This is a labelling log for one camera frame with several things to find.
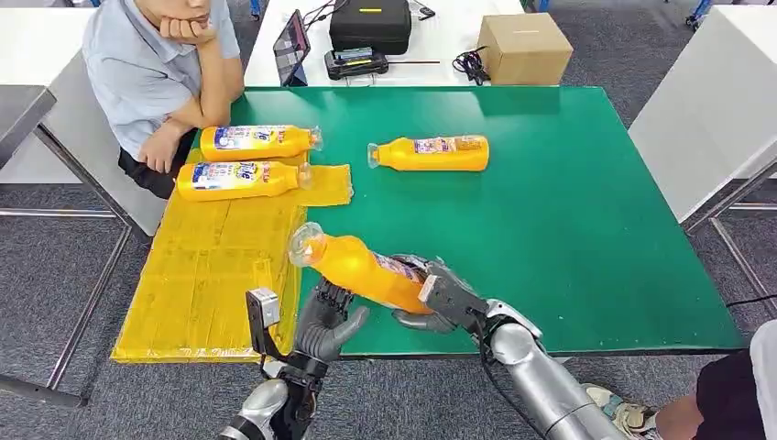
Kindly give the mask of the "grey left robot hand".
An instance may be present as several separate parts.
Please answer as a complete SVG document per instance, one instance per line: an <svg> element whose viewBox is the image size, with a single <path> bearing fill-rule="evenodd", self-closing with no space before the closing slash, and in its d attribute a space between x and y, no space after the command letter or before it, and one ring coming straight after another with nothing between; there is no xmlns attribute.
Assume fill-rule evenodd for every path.
<svg viewBox="0 0 777 440"><path fill-rule="evenodd" d="M354 294L324 277L311 290L301 309L294 337L294 351L322 362L337 359L342 347L366 323L370 310L357 306L349 311Z"/></svg>

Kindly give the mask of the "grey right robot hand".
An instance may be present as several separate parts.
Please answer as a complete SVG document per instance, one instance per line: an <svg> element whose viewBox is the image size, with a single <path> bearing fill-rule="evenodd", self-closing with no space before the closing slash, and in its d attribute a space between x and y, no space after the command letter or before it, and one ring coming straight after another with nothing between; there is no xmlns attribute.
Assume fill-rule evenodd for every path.
<svg viewBox="0 0 777 440"><path fill-rule="evenodd" d="M391 314L400 325L447 334L456 327L474 333L477 324L483 324L487 302L441 258L427 259L412 254L395 254L393 258L409 265L421 277L423 284L418 299L432 311L422 314L395 310Z"/></svg>

